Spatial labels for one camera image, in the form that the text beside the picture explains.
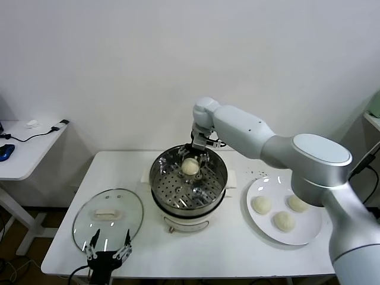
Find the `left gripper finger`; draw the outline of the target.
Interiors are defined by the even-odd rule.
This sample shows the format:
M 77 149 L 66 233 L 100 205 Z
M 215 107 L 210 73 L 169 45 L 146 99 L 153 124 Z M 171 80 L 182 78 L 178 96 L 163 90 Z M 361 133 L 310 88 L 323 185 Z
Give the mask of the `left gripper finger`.
M 85 252 L 88 261 L 97 259 L 95 247 L 96 247 L 96 243 L 98 241 L 99 236 L 100 236 L 100 229 L 97 229 L 96 233 L 92 236 L 90 243 L 84 246 L 83 251 Z
M 132 253 L 132 245 L 131 245 L 131 235 L 130 231 L 128 230 L 125 237 L 124 246 L 121 247 L 116 254 L 114 254 L 114 259 L 125 262 L 126 259 L 131 255 Z

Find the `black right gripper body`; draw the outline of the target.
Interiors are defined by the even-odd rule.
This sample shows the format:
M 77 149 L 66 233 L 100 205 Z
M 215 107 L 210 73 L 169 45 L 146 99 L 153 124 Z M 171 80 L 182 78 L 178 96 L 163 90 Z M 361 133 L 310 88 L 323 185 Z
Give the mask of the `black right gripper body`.
M 200 150 L 197 148 L 193 148 L 192 144 L 185 144 L 185 154 L 184 157 L 192 157 L 195 159 L 201 159 L 202 157 L 208 156 L 208 152 L 206 149 Z

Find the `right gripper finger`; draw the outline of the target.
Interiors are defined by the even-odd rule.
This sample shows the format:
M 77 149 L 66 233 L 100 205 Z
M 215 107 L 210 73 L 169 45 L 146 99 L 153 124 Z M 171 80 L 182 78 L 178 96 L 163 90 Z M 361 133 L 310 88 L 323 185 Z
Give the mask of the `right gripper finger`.
M 191 162 L 190 162 L 190 157 L 185 158 L 185 145 L 181 146 L 180 149 L 178 150 L 178 155 L 181 157 L 181 168 L 183 171 L 190 171 L 191 170 Z
M 196 154 L 196 160 L 199 166 L 199 172 L 210 161 L 210 156 L 207 151 L 200 151 Z

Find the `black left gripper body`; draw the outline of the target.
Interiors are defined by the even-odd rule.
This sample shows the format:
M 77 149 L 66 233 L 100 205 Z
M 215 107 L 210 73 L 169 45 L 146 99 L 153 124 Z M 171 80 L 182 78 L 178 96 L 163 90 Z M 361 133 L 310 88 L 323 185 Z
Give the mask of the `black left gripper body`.
M 98 251 L 87 254 L 87 265 L 93 271 L 90 284 L 108 285 L 112 272 L 122 265 L 122 255 L 116 251 Z

